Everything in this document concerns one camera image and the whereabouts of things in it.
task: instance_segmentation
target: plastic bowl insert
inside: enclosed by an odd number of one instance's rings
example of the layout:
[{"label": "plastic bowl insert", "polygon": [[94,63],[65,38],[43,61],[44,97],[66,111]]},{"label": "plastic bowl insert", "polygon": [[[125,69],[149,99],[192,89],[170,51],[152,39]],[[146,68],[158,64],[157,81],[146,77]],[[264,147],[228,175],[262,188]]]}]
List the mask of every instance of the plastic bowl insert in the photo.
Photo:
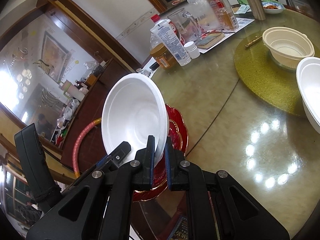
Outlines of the plastic bowl insert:
[{"label": "plastic bowl insert", "polygon": [[132,73],[121,78],[111,89],[102,111],[102,139],[110,154],[121,142],[131,145],[122,163],[134,160],[137,150],[155,137],[155,166],[160,161],[169,119],[163,97],[156,84],[145,75]]},{"label": "plastic bowl insert", "polygon": [[295,70],[305,57],[313,57],[315,49],[308,37],[294,29],[273,27],[265,30],[263,43],[281,64]]}]

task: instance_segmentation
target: orange hose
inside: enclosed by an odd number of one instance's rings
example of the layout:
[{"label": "orange hose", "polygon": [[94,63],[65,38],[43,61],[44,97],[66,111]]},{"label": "orange hose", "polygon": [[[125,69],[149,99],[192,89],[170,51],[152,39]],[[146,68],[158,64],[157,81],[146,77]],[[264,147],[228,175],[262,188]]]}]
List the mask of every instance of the orange hose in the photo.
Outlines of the orange hose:
[{"label": "orange hose", "polygon": [[79,148],[82,143],[82,140],[84,137],[87,135],[87,133],[96,125],[101,123],[101,118],[94,120],[93,122],[89,123],[86,128],[83,129],[83,131],[80,133],[78,136],[75,146],[73,147],[73,152],[72,152],[72,164],[73,164],[73,171],[76,175],[77,178],[80,177],[80,171],[79,171],[79,166],[78,166],[78,153],[79,153]]}]

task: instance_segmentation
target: barcode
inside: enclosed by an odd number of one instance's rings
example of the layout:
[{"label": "barcode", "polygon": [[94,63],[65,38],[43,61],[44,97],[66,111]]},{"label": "barcode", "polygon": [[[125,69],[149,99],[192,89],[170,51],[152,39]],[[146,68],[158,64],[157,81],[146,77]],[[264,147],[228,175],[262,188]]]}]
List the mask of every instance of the barcode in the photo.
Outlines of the barcode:
[{"label": "barcode", "polygon": [[163,58],[160,58],[160,62],[164,67],[169,67],[168,63]]},{"label": "barcode", "polygon": [[231,20],[232,20],[232,22],[233,22],[234,27],[237,27],[237,26],[238,26],[238,21],[237,21],[237,19],[236,19],[234,16],[232,16],[232,17],[231,17]]},{"label": "barcode", "polygon": [[175,58],[176,58],[177,60],[182,60],[182,58],[180,57],[180,55],[179,55],[178,53],[175,54],[174,56],[175,56]]}]

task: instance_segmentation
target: white bowl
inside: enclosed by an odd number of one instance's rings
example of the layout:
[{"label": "white bowl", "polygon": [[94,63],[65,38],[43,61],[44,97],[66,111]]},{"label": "white bowl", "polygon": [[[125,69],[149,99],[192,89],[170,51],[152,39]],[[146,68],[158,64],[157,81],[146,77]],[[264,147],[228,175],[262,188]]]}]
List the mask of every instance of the white bowl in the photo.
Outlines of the white bowl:
[{"label": "white bowl", "polygon": [[[277,7],[277,9],[265,9],[264,7],[268,5],[274,5]],[[283,12],[284,10],[284,6],[282,4],[275,3],[275,2],[262,2],[262,6],[265,13],[268,13],[268,14],[278,14]]]},{"label": "white bowl", "polygon": [[156,84],[145,75],[132,73],[111,89],[102,111],[102,139],[110,154],[121,142],[131,145],[122,163],[134,160],[136,152],[155,137],[155,166],[160,161],[169,132],[169,118]]},{"label": "white bowl", "polygon": [[307,57],[300,61],[296,77],[308,120],[320,133],[320,58]]},{"label": "white bowl", "polygon": [[313,57],[315,49],[303,33],[286,27],[273,27],[264,31],[263,43],[281,64],[295,70],[305,57]]}]

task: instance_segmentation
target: round table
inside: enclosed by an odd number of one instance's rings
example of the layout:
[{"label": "round table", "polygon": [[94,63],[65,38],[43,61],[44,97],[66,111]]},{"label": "round table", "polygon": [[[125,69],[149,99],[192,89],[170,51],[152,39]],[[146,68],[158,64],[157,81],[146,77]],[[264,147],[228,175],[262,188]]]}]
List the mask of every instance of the round table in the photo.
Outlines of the round table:
[{"label": "round table", "polygon": [[[320,135],[306,118],[254,95],[239,79],[233,57],[243,39],[274,26],[296,29],[320,48],[320,24],[285,10],[254,21],[184,67],[157,70],[152,80],[184,118],[186,159],[206,171],[230,173],[292,238],[320,197]],[[167,189],[139,203],[156,238],[166,239],[177,214],[183,214],[184,193]]]}]

